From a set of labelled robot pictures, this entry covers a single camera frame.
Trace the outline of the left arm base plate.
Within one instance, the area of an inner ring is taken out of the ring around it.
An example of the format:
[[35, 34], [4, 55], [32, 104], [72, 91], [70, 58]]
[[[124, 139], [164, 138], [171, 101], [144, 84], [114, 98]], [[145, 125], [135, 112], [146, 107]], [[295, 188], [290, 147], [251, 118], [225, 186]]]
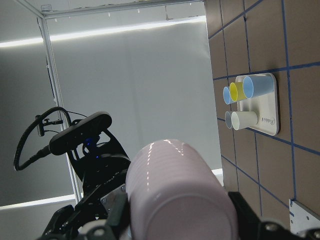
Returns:
[[289, 200], [289, 219], [293, 234], [320, 227], [320, 216], [297, 200]]

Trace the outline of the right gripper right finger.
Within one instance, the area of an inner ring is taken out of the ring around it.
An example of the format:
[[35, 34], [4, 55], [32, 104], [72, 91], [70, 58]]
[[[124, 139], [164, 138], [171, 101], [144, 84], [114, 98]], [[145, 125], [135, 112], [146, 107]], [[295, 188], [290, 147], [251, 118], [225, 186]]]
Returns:
[[302, 236], [291, 233], [274, 221], [261, 221], [240, 192], [229, 191], [238, 221], [239, 240], [318, 240], [320, 229], [311, 228], [304, 231]]

